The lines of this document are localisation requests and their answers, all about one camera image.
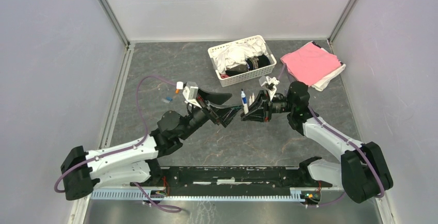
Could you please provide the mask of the pink folded cloth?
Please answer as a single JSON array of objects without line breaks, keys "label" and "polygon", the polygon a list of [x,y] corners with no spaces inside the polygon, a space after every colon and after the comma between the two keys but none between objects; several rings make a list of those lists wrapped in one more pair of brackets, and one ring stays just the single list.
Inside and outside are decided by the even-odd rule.
[{"label": "pink folded cloth", "polygon": [[303,82],[311,87],[311,69],[307,49],[308,46],[305,44],[298,50],[284,55],[280,60],[286,65],[288,73],[297,81]]}]

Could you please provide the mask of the white plastic basket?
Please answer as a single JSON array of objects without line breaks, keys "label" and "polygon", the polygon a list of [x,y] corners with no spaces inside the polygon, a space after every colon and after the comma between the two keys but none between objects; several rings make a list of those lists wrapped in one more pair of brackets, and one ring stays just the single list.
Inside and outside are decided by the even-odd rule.
[{"label": "white plastic basket", "polygon": [[277,64],[261,35],[210,47],[208,55],[222,87],[270,74]]}]

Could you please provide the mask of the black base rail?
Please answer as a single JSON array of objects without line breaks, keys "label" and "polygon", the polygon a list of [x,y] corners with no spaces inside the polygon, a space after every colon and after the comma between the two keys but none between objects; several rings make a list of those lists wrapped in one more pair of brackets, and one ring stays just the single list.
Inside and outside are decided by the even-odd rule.
[{"label": "black base rail", "polygon": [[168,186],[170,197],[287,196],[291,188],[331,187],[311,179],[304,169],[281,166],[162,167],[140,185]]}]

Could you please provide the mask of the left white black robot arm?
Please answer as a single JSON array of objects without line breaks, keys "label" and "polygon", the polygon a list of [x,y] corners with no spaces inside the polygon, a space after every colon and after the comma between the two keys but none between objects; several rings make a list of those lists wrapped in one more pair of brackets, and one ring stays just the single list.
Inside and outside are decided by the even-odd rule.
[{"label": "left white black robot arm", "polygon": [[89,151],[83,146],[72,148],[60,167],[62,175],[55,183],[55,191],[73,201],[113,183],[145,182],[157,186],[162,181],[159,157],[180,149],[182,141],[208,121],[227,127],[242,109],[242,105],[226,104],[231,93],[206,92],[194,82],[187,82],[177,90],[182,92],[189,108],[186,116],[169,110],[157,122],[157,129],[111,148]]}]

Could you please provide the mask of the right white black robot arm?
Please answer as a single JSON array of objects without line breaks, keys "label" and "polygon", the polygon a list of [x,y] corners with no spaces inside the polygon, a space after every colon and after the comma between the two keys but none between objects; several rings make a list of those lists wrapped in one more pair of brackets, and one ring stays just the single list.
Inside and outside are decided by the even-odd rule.
[{"label": "right white black robot arm", "polygon": [[292,82],[286,95],[261,90],[251,101],[243,100],[243,121],[269,122],[273,114],[286,113],[289,126],[329,151],[337,162],[320,157],[302,162],[299,182],[311,187],[318,181],[343,189],[356,203],[382,198],[394,186],[383,152],[375,142],[364,143],[329,125],[309,105],[308,86]]}]

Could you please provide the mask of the white pen blue ends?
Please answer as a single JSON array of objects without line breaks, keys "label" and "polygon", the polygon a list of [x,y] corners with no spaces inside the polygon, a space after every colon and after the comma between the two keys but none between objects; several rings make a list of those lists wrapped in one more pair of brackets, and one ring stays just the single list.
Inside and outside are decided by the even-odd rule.
[{"label": "white pen blue ends", "polygon": [[246,115],[248,113],[248,102],[246,98],[246,94],[243,89],[241,89],[241,100],[242,100],[242,106],[244,114]]}]

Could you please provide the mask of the black cloth in basket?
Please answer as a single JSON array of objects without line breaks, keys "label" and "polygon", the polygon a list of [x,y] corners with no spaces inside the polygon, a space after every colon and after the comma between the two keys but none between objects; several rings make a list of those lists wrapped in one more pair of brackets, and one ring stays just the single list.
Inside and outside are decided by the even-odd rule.
[{"label": "black cloth in basket", "polygon": [[249,72],[252,70],[257,70],[263,67],[267,67],[271,64],[269,58],[266,55],[260,55],[257,57],[248,58],[246,60],[246,64],[244,65],[237,65],[235,67],[232,67],[230,69],[226,69],[225,75],[231,77],[238,74],[242,74],[245,72]]}]

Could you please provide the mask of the white cloth under pink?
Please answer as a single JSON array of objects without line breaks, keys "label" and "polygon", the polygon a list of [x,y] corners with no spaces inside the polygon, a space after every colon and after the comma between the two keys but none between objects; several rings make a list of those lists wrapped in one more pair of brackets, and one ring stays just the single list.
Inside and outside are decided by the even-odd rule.
[{"label": "white cloth under pink", "polygon": [[311,86],[317,91],[323,91],[331,80],[345,70],[346,64],[340,61],[336,55],[329,53],[314,41],[306,45],[308,46],[308,60],[311,69]]}]

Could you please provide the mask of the white cloth in basket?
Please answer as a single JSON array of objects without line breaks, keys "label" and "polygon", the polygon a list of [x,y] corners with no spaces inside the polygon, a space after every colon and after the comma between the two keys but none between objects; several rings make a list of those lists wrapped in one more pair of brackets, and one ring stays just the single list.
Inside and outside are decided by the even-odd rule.
[{"label": "white cloth in basket", "polygon": [[219,74],[226,69],[246,64],[248,58],[267,54],[266,44],[260,39],[243,43],[232,42],[227,46],[212,50],[212,59]]}]

